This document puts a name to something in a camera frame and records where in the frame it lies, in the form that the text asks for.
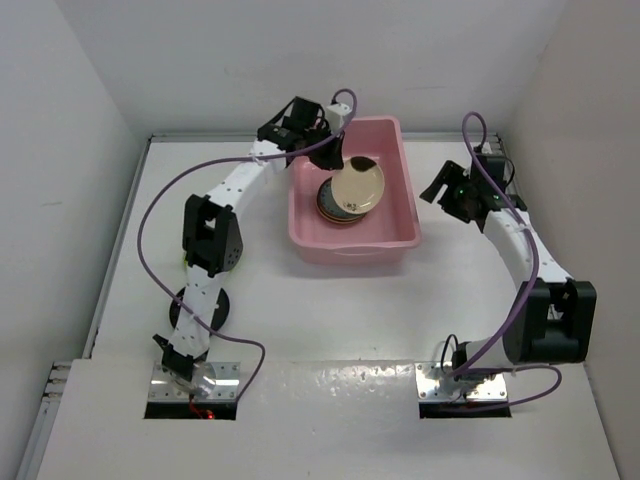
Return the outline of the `cream plate with black patch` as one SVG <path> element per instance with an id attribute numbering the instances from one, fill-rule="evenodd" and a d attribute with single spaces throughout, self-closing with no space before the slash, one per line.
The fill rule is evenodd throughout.
<path id="1" fill-rule="evenodd" d="M 354 156 L 331 178 L 331 194 L 337 206 L 349 214 L 362 215 L 373 210 L 385 190 L 385 177 L 379 164 L 369 157 Z"/>

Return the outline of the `blue floral plate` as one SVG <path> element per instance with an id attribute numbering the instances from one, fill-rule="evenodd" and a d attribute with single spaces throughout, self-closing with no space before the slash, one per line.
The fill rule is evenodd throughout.
<path id="1" fill-rule="evenodd" d="M 338 204 L 333 198 L 333 194 L 331 190 L 331 178 L 326 179 L 320 185 L 316 195 L 316 206 L 318 210 L 323 210 L 327 212 L 329 215 L 332 215 L 335 217 L 350 218 L 356 215 L 366 214 L 366 213 L 361 213 L 361 214 L 349 213 L 338 206 Z"/>

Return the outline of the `yellow patterned plate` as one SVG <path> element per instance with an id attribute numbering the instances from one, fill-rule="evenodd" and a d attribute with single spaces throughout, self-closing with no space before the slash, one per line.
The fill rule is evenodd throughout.
<path id="1" fill-rule="evenodd" d="M 335 225 L 353 225 L 353 224 L 356 224 L 356 223 L 360 222 L 364 218 L 366 218 L 366 215 L 367 215 L 367 214 L 363 214 L 363 215 L 356 215 L 356 216 L 350 217 L 350 218 L 342 218 L 342 217 L 335 217 L 335 216 L 329 215 L 327 212 L 325 212 L 323 210 L 318 210 L 318 214 L 324 220 L 330 222 L 331 224 L 335 224 Z"/>

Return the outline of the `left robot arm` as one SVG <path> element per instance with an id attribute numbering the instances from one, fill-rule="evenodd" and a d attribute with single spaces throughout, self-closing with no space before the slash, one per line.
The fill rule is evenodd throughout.
<path id="1" fill-rule="evenodd" d="M 341 168 L 344 131 L 355 111 L 355 104 L 337 99 L 322 106 L 294 98 L 257 129 L 249 153 L 223 181 L 206 194 L 187 199 L 182 228 L 186 285 L 173 298 L 179 307 L 173 334 L 155 339 L 162 350 L 162 366 L 181 381 L 193 382 L 211 337 L 228 315 L 223 283 L 243 253 L 242 213 L 298 157 L 315 161 L 323 170 Z"/>

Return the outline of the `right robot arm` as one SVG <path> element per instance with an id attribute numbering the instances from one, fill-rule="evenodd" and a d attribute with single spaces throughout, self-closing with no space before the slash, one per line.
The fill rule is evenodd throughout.
<path id="1" fill-rule="evenodd" d="M 460 343 L 449 375 L 507 371 L 524 365 L 577 364 L 586 359 L 597 293 L 553 258 L 534 230 L 524 201 L 478 165 L 448 160 L 421 199 L 474 223 L 498 251 L 517 289 L 505 323 L 491 337 Z"/>

